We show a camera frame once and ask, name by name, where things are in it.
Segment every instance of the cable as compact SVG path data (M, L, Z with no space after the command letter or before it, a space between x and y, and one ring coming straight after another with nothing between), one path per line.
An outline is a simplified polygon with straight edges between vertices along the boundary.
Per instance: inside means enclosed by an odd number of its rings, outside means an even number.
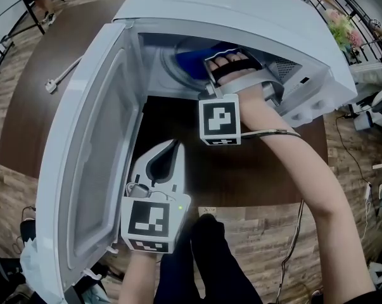
M143 187L141 184L138 184L137 182L128 182L128 183L126 184L126 195L127 195L128 197L130 197L129 195L130 195L130 193L132 192L132 189L133 189L134 186L141 186L141 187ZM165 196L165 199L166 199L167 201L169 200L169 198L171 198L172 200L176 200L175 197L172 197L172 196L166 194L166 193L163 192L163 191L150 191L150 190L148 189L147 186L144 186L143 188L146 188L146 189L147 189L147 192L146 192L147 195L145 196L145 198L150 198L151 195L152 195L152 194L155 194L155 193L162 193L162 194Z
M337 124L337 120L340 119L340 118L343 118L345 117L345 115L342 115L342 116L339 116L336 118L336 128L337 128L337 132L338 132L338 135L340 136L340 141L341 141L341 145L343 145L345 151L353 158L353 160L356 162L357 166L358 166L358 169L360 170L360 175L361 175L361 179L363 181L365 181L367 184L369 184L369 187L371 188L371 201L372 201L372 207L374 207L374 212L375 212L375 217L378 217L378 211L376 210L376 207L375 207L375 204L374 204L374 198L372 196L372 184L367 181L363 174L362 174L362 170L361 170L361 167L360 167L360 164L358 163L358 161L354 158L354 155L352 155L349 150L346 148L346 146L344 145L344 142L343 142L343 138L341 136L341 133L340 133L340 129L338 128L338 124Z
M364 234L362 235L361 242L364 239L364 237L366 236L367 227L368 227L368 214L369 214L370 210L371 210L371 202L366 201L366 228L364 229Z
M78 65L78 63L80 63L81 59L82 59L82 56L77 58L60 76L58 76L58 78L54 80L48 79L45 85L46 90L52 93L57 88L57 85L65 78L65 76L69 74L72 71L72 69Z
M290 248L288 250L288 253L286 254L286 257L285 257L284 261L282 261L282 264L281 264L281 268L282 268L281 281L279 282L278 294L277 294L277 298L275 300L276 304L279 304L279 296L281 295L282 286L284 284L284 278L285 278L285 272L286 272L285 264L291 258L293 250L295 249L295 246L296 246L296 242L298 241L304 204L305 204L305 202L303 200L301 200L300 205L299 205L298 220L296 222L295 233L293 235L292 242L291 242Z
M253 137L264 137L269 135L291 135L300 137L300 134L296 132L290 132L286 129L265 129L265 130L256 130L255 132L242 133L241 138L243 139L251 139Z
M361 110L361 111L359 111L358 113L352 113L353 115L358 115L359 113L363 113L363 112L365 112L365 111L369 111L370 109L373 109L373 107L369 107L368 109L364 109L364 110Z

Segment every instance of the railing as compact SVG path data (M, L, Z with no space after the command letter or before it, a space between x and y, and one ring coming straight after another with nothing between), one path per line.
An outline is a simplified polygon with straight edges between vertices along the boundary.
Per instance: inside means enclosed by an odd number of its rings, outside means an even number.
M321 0L303 0L310 3L322 19L327 23L325 11L330 8L326 7ZM361 63L363 58L365 61L378 60L382 57L382 42L379 37L374 33L374 30L368 25L369 17L365 11L358 5L355 0L333 0L336 5L345 12L346 16L350 19L351 24L359 31L363 38L364 45L359 48L360 54L350 53L353 63Z

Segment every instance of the leg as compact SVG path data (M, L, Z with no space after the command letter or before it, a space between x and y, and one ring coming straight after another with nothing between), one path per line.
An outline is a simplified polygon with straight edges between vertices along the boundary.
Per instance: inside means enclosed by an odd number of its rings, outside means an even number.
M189 232L182 231L174 253L164 255L155 304L198 303L201 301L193 279L193 256Z
M230 252L224 239L223 223L212 215L202 215L193 227L191 240L193 255L206 287L206 301L262 304Z
M36 5L43 11L47 11L49 14L54 13L53 2L51 0L35 0Z

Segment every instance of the white cable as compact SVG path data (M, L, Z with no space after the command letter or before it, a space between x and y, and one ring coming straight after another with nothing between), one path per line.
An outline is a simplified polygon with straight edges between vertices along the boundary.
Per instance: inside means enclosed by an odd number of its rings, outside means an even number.
M126 184L126 194L127 194L128 197L130 197L129 195L130 195L130 193L131 193L131 191L132 191L132 189L133 189L133 187L134 187L135 185L139 185L139 184L138 184L137 182L128 182L128 183ZM150 191L148 197L150 198L153 194L157 194L157 193L162 193L162 194L165 196L165 198L166 198L167 200L169 200L169 198L171 198L172 200L176 200L175 197L172 197L172 196L166 194L166 193L163 192L163 191Z
M47 83L45 85L46 90L50 93L56 90L57 85L65 78L67 74L69 74L72 71L73 68L75 68L78 65L81 59L82 59L82 56L77 58L59 77L57 77L57 79L47 80Z
M364 229L364 234L362 235L361 242L364 239L364 237L366 236L367 227L368 227L368 214L369 214L370 210L371 210L371 202L370 201L366 201L366 228Z

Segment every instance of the power plug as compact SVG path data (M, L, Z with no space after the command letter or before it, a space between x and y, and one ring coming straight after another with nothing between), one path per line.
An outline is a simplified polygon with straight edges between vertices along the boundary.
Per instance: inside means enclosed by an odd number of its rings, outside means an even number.
M366 193L365 193L366 201L371 199L371 190L372 190L372 185L368 182L366 187Z
M57 88L57 84L54 80L47 80L47 83L46 83L46 90L49 92L49 93L52 93L54 90L56 90Z

